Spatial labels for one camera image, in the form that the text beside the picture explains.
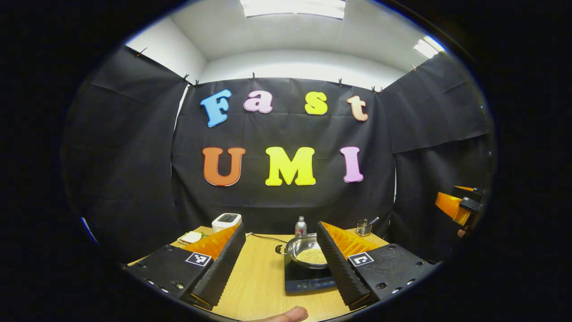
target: orange letter u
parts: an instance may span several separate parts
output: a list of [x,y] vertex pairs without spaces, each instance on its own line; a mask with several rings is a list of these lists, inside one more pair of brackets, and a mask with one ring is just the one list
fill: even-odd
[[204,148],[202,154],[205,156],[204,175],[206,181],[215,186],[231,186],[240,179],[240,166],[242,156],[247,151],[243,148],[230,148],[228,154],[231,155],[231,173],[226,176],[219,174],[219,156],[223,154],[221,148]]

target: utensil holder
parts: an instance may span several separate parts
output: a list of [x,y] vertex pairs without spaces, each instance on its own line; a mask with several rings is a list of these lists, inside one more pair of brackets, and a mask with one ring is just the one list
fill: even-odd
[[358,221],[356,227],[356,234],[358,234],[360,237],[368,236],[369,234],[371,234],[371,226],[372,226],[371,224],[368,225],[367,219]]

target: table surface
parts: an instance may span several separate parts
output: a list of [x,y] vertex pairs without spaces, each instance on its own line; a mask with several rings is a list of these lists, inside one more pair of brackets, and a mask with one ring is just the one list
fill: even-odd
[[[199,227],[197,232],[212,234],[212,228]],[[355,233],[355,228],[347,229]],[[294,235],[256,234],[289,241]],[[379,246],[388,243],[374,234],[364,239]],[[322,321],[350,313],[337,288],[313,294],[286,295],[284,290],[284,256],[275,253],[279,241],[249,235],[231,276],[213,313],[238,320],[257,320],[284,313],[295,306],[308,311],[307,322]],[[171,245],[184,247],[175,241]]]

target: bottle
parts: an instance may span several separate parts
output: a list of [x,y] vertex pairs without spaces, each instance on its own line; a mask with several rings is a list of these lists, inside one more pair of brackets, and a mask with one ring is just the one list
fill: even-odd
[[306,225],[306,223],[304,222],[304,216],[299,216],[298,222],[296,223],[296,226],[294,226],[294,235],[296,237],[306,235],[307,228],[308,225]]

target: human hand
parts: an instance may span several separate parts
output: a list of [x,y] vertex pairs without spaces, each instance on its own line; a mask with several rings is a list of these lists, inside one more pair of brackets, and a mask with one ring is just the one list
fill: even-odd
[[290,311],[262,320],[255,320],[249,322],[300,322],[308,318],[308,311],[303,307],[294,307]]

